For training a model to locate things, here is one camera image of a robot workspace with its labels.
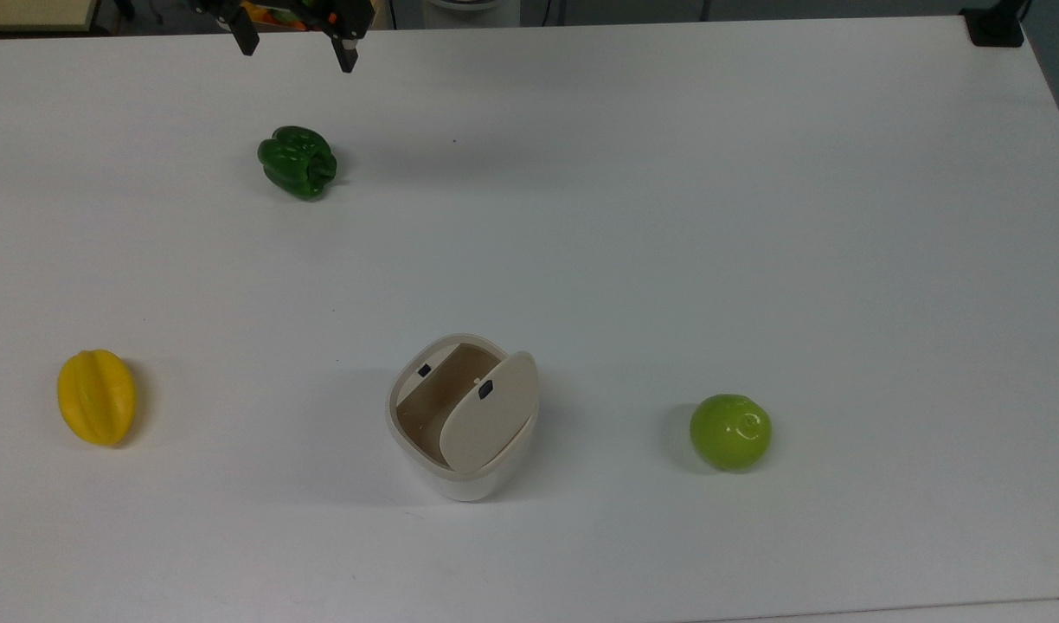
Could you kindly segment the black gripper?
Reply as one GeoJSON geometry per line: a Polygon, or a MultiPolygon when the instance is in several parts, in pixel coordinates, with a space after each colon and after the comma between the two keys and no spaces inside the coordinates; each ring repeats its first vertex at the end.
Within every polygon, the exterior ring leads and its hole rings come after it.
{"type": "Polygon", "coordinates": [[[190,8],[229,30],[245,56],[252,56],[261,43],[254,22],[327,33],[344,74],[352,74],[359,59],[359,39],[375,19],[370,1],[192,1],[190,8]]]}

